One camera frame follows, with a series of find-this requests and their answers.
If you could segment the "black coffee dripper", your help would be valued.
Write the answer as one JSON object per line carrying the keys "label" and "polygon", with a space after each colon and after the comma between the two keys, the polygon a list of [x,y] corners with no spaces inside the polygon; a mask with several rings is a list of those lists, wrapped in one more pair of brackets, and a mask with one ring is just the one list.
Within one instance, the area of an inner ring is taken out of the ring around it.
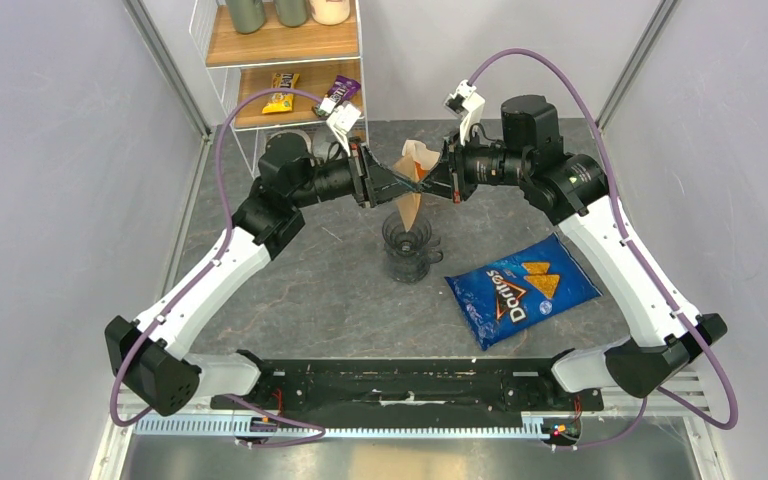
{"label": "black coffee dripper", "polygon": [[432,227],[427,218],[418,215],[413,224],[406,227],[398,212],[386,217],[381,232],[386,246],[402,256],[420,252],[430,245],[432,238]]}

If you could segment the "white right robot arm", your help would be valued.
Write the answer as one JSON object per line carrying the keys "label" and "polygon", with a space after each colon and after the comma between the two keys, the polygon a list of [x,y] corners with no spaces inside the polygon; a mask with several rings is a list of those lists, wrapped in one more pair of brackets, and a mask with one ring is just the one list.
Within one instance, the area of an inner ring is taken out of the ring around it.
{"label": "white right robot arm", "polygon": [[460,203],[480,185],[516,186],[584,254],[617,302],[629,336],[558,356],[537,382],[539,400],[561,409],[577,392],[618,387],[644,398],[694,363],[713,361],[727,332],[717,313],[701,313],[657,265],[633,230],[599,163],[566,151],[554,105],[520,95],[501,108],[503,135],[481,139],[485,106],[478,94],[454,93],[445,107],[460,120],[444,140],[424,191]]}

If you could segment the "white wire wooden shelf rack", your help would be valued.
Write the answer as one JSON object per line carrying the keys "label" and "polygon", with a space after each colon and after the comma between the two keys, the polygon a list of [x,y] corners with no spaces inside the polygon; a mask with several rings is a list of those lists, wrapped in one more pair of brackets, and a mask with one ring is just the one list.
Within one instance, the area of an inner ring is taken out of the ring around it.
{"label": "white wire wooden shelf rack", "polygon": [[361,22],[356,5],[334,26],[312,19],[298,27],[280,23],[275,7],[264,5],[265,23],[240,34],[227,6],[198,1],[189,32],[213,87],[208,119],[222,125],[236,115],[216,145],[234,146],[251,175],[266,140],[280,132],[312,135],[324,125],[314,109],[338,77],[363,77]]}

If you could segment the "orange coffee filter package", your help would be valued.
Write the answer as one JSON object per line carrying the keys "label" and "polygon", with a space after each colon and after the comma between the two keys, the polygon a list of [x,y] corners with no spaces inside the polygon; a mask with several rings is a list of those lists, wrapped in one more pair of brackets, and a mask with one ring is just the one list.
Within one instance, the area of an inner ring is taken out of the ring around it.
{"label": "orange coffee filter package", "polygon": [[431,150],[424,142],[408,139],[402,148],[402,155],[414,162],[414,170],[418,180],[424,180],[440,160],[441,153]]}

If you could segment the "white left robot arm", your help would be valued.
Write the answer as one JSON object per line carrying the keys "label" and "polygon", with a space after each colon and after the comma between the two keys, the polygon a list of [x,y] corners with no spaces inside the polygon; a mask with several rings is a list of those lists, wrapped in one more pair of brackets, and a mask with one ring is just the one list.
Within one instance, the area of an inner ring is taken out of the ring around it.
{"label": "white left robot arm", "polygon": [[259,175],[209,252],[156,304],[135,319],[113,318],[105,328],[115,375],[110,408],[123,387],[162,416],[195,398],[236,394],[250,408],[274,393],[261,362],[250,354],[198,356],[191,346],[243,284],[289,245],[303,228],[303,208],[351,196],[362,207],[388,203],[419,189],[420,168],[410,155],[379,163],[359,138],[336,158],[313,155],[297,133],[281,133],[258,160]]}

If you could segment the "brown paper coffee filter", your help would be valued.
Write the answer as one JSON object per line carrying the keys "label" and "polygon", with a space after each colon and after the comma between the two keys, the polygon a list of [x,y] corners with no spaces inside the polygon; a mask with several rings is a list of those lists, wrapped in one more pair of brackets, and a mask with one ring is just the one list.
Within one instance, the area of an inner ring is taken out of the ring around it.
{"label": "brown paper coffee filter", "polygon": [[[404,155],[393,166],[394,170],[414,182],[421,180],[422,172],[412,154]],[[405,231],[409,231],[416,221],[421,204],[419,193],[406,193],[395,200],[398,214]]]}

